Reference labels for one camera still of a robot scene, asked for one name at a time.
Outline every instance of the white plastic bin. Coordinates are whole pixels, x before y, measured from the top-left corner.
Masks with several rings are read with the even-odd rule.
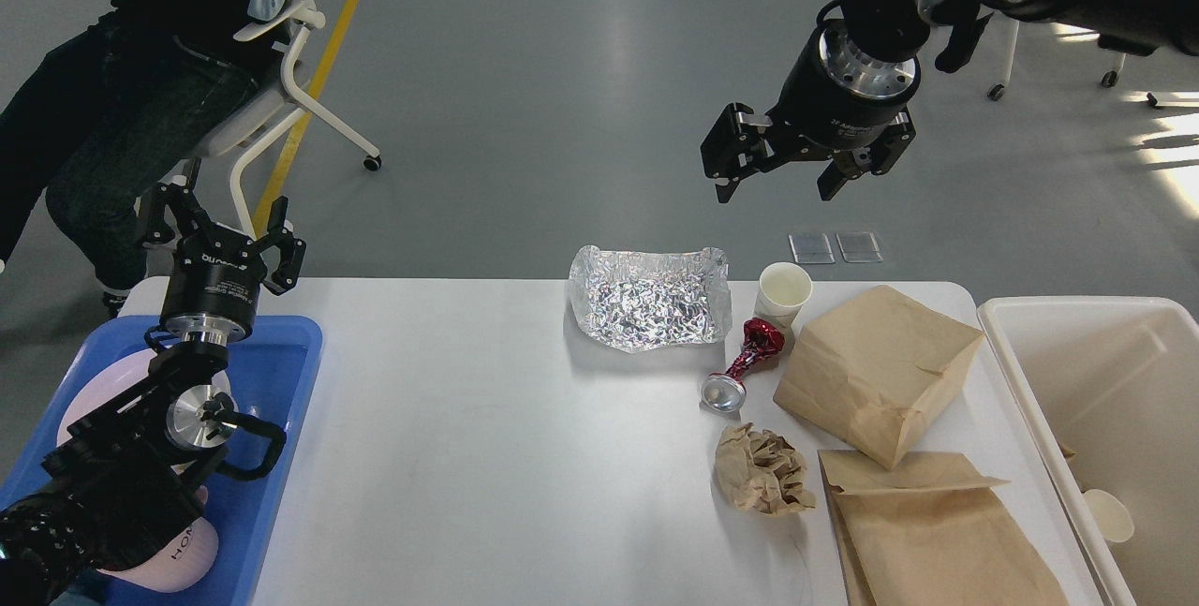
[[[1199,602],[1195,320],[1120,296],[993,299],[978,317],[1110,602]],[[1059,440],[1078,452],[1068,464]],[[1128,508],[1131,540],[1108,547],[1089,488]]]

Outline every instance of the folded paper bag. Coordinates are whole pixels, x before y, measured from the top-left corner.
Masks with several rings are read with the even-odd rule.
[[[803,326],[775,402],[894,468],[962,392],[982,338],[880,286]]]
[[[1066,606],[1058,578],[960,454],[912,452],[886,470],[821,451],[850,606]]]
[[[815,494],[803,487],[803,455],[781,436],[751,428],[724,428],[716,446],[716,482],[729,503],[772,516],[815,508]]]

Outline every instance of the aluminum foil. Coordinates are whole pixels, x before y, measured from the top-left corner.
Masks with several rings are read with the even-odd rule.
[[[579,248],[570,295],[579,329],[627,353],[724,341],[733,323],[724,251],[656,254]]]

